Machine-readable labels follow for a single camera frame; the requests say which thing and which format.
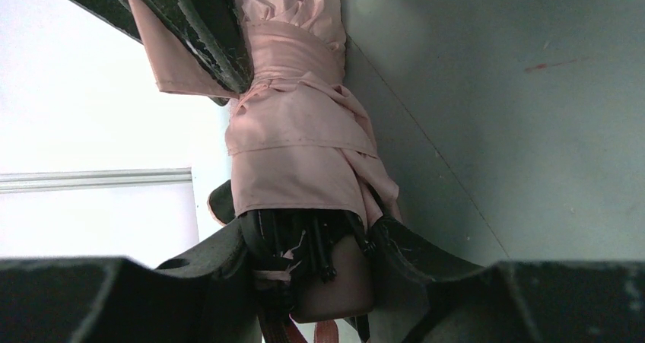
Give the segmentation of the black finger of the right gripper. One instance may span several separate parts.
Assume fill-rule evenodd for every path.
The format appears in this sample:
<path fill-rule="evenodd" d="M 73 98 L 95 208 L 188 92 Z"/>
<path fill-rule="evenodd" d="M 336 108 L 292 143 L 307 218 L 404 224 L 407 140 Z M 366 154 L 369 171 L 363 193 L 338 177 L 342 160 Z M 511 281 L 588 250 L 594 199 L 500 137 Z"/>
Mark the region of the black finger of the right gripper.
<path fill-rule="evenodd" d="M 225 105 L 251 88 L 235 0 L 69 1 L 142 43 L 161 92 Z"/>

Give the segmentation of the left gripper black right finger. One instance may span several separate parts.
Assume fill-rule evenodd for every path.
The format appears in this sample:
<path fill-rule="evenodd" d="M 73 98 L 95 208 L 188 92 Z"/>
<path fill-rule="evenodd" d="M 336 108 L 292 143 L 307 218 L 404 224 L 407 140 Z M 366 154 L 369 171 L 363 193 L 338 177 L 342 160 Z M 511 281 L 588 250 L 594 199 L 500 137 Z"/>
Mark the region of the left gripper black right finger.
<path fill-rule="evenodd" d="M 371 229 L 374 342 L 642 342 L 642 262 L 480 267 L 398 221 Z"/>

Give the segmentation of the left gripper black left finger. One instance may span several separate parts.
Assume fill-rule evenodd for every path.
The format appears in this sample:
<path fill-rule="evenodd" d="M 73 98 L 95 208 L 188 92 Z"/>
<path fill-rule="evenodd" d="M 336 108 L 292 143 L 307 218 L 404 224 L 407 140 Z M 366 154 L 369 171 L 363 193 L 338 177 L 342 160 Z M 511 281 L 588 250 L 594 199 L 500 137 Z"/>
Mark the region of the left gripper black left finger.
<path fill-rule="evenodd" d="M 259 342 L 238 222 L 147 268 L 125 257 L 4 259 L 3 342 Z"/>

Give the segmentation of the pink black folding umbrella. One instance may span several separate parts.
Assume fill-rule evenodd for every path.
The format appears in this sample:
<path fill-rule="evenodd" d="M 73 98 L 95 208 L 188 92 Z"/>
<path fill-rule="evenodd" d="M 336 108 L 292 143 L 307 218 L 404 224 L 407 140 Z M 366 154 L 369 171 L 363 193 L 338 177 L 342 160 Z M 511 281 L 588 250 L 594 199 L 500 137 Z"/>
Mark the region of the pink black folding umbrella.
<path fill-rule="evenodd" d="M 338 341 L 338 319 L 373 309 L 369 229 L 398 216 L 399 188 L 370 118 L 343 85 L 341 0 L 234 0 L 254 79 L 207 78 L 144 0 L 128 0 L 157 87 L 230 101 L 229 200 L 252 260 L 267 342 Z"/>

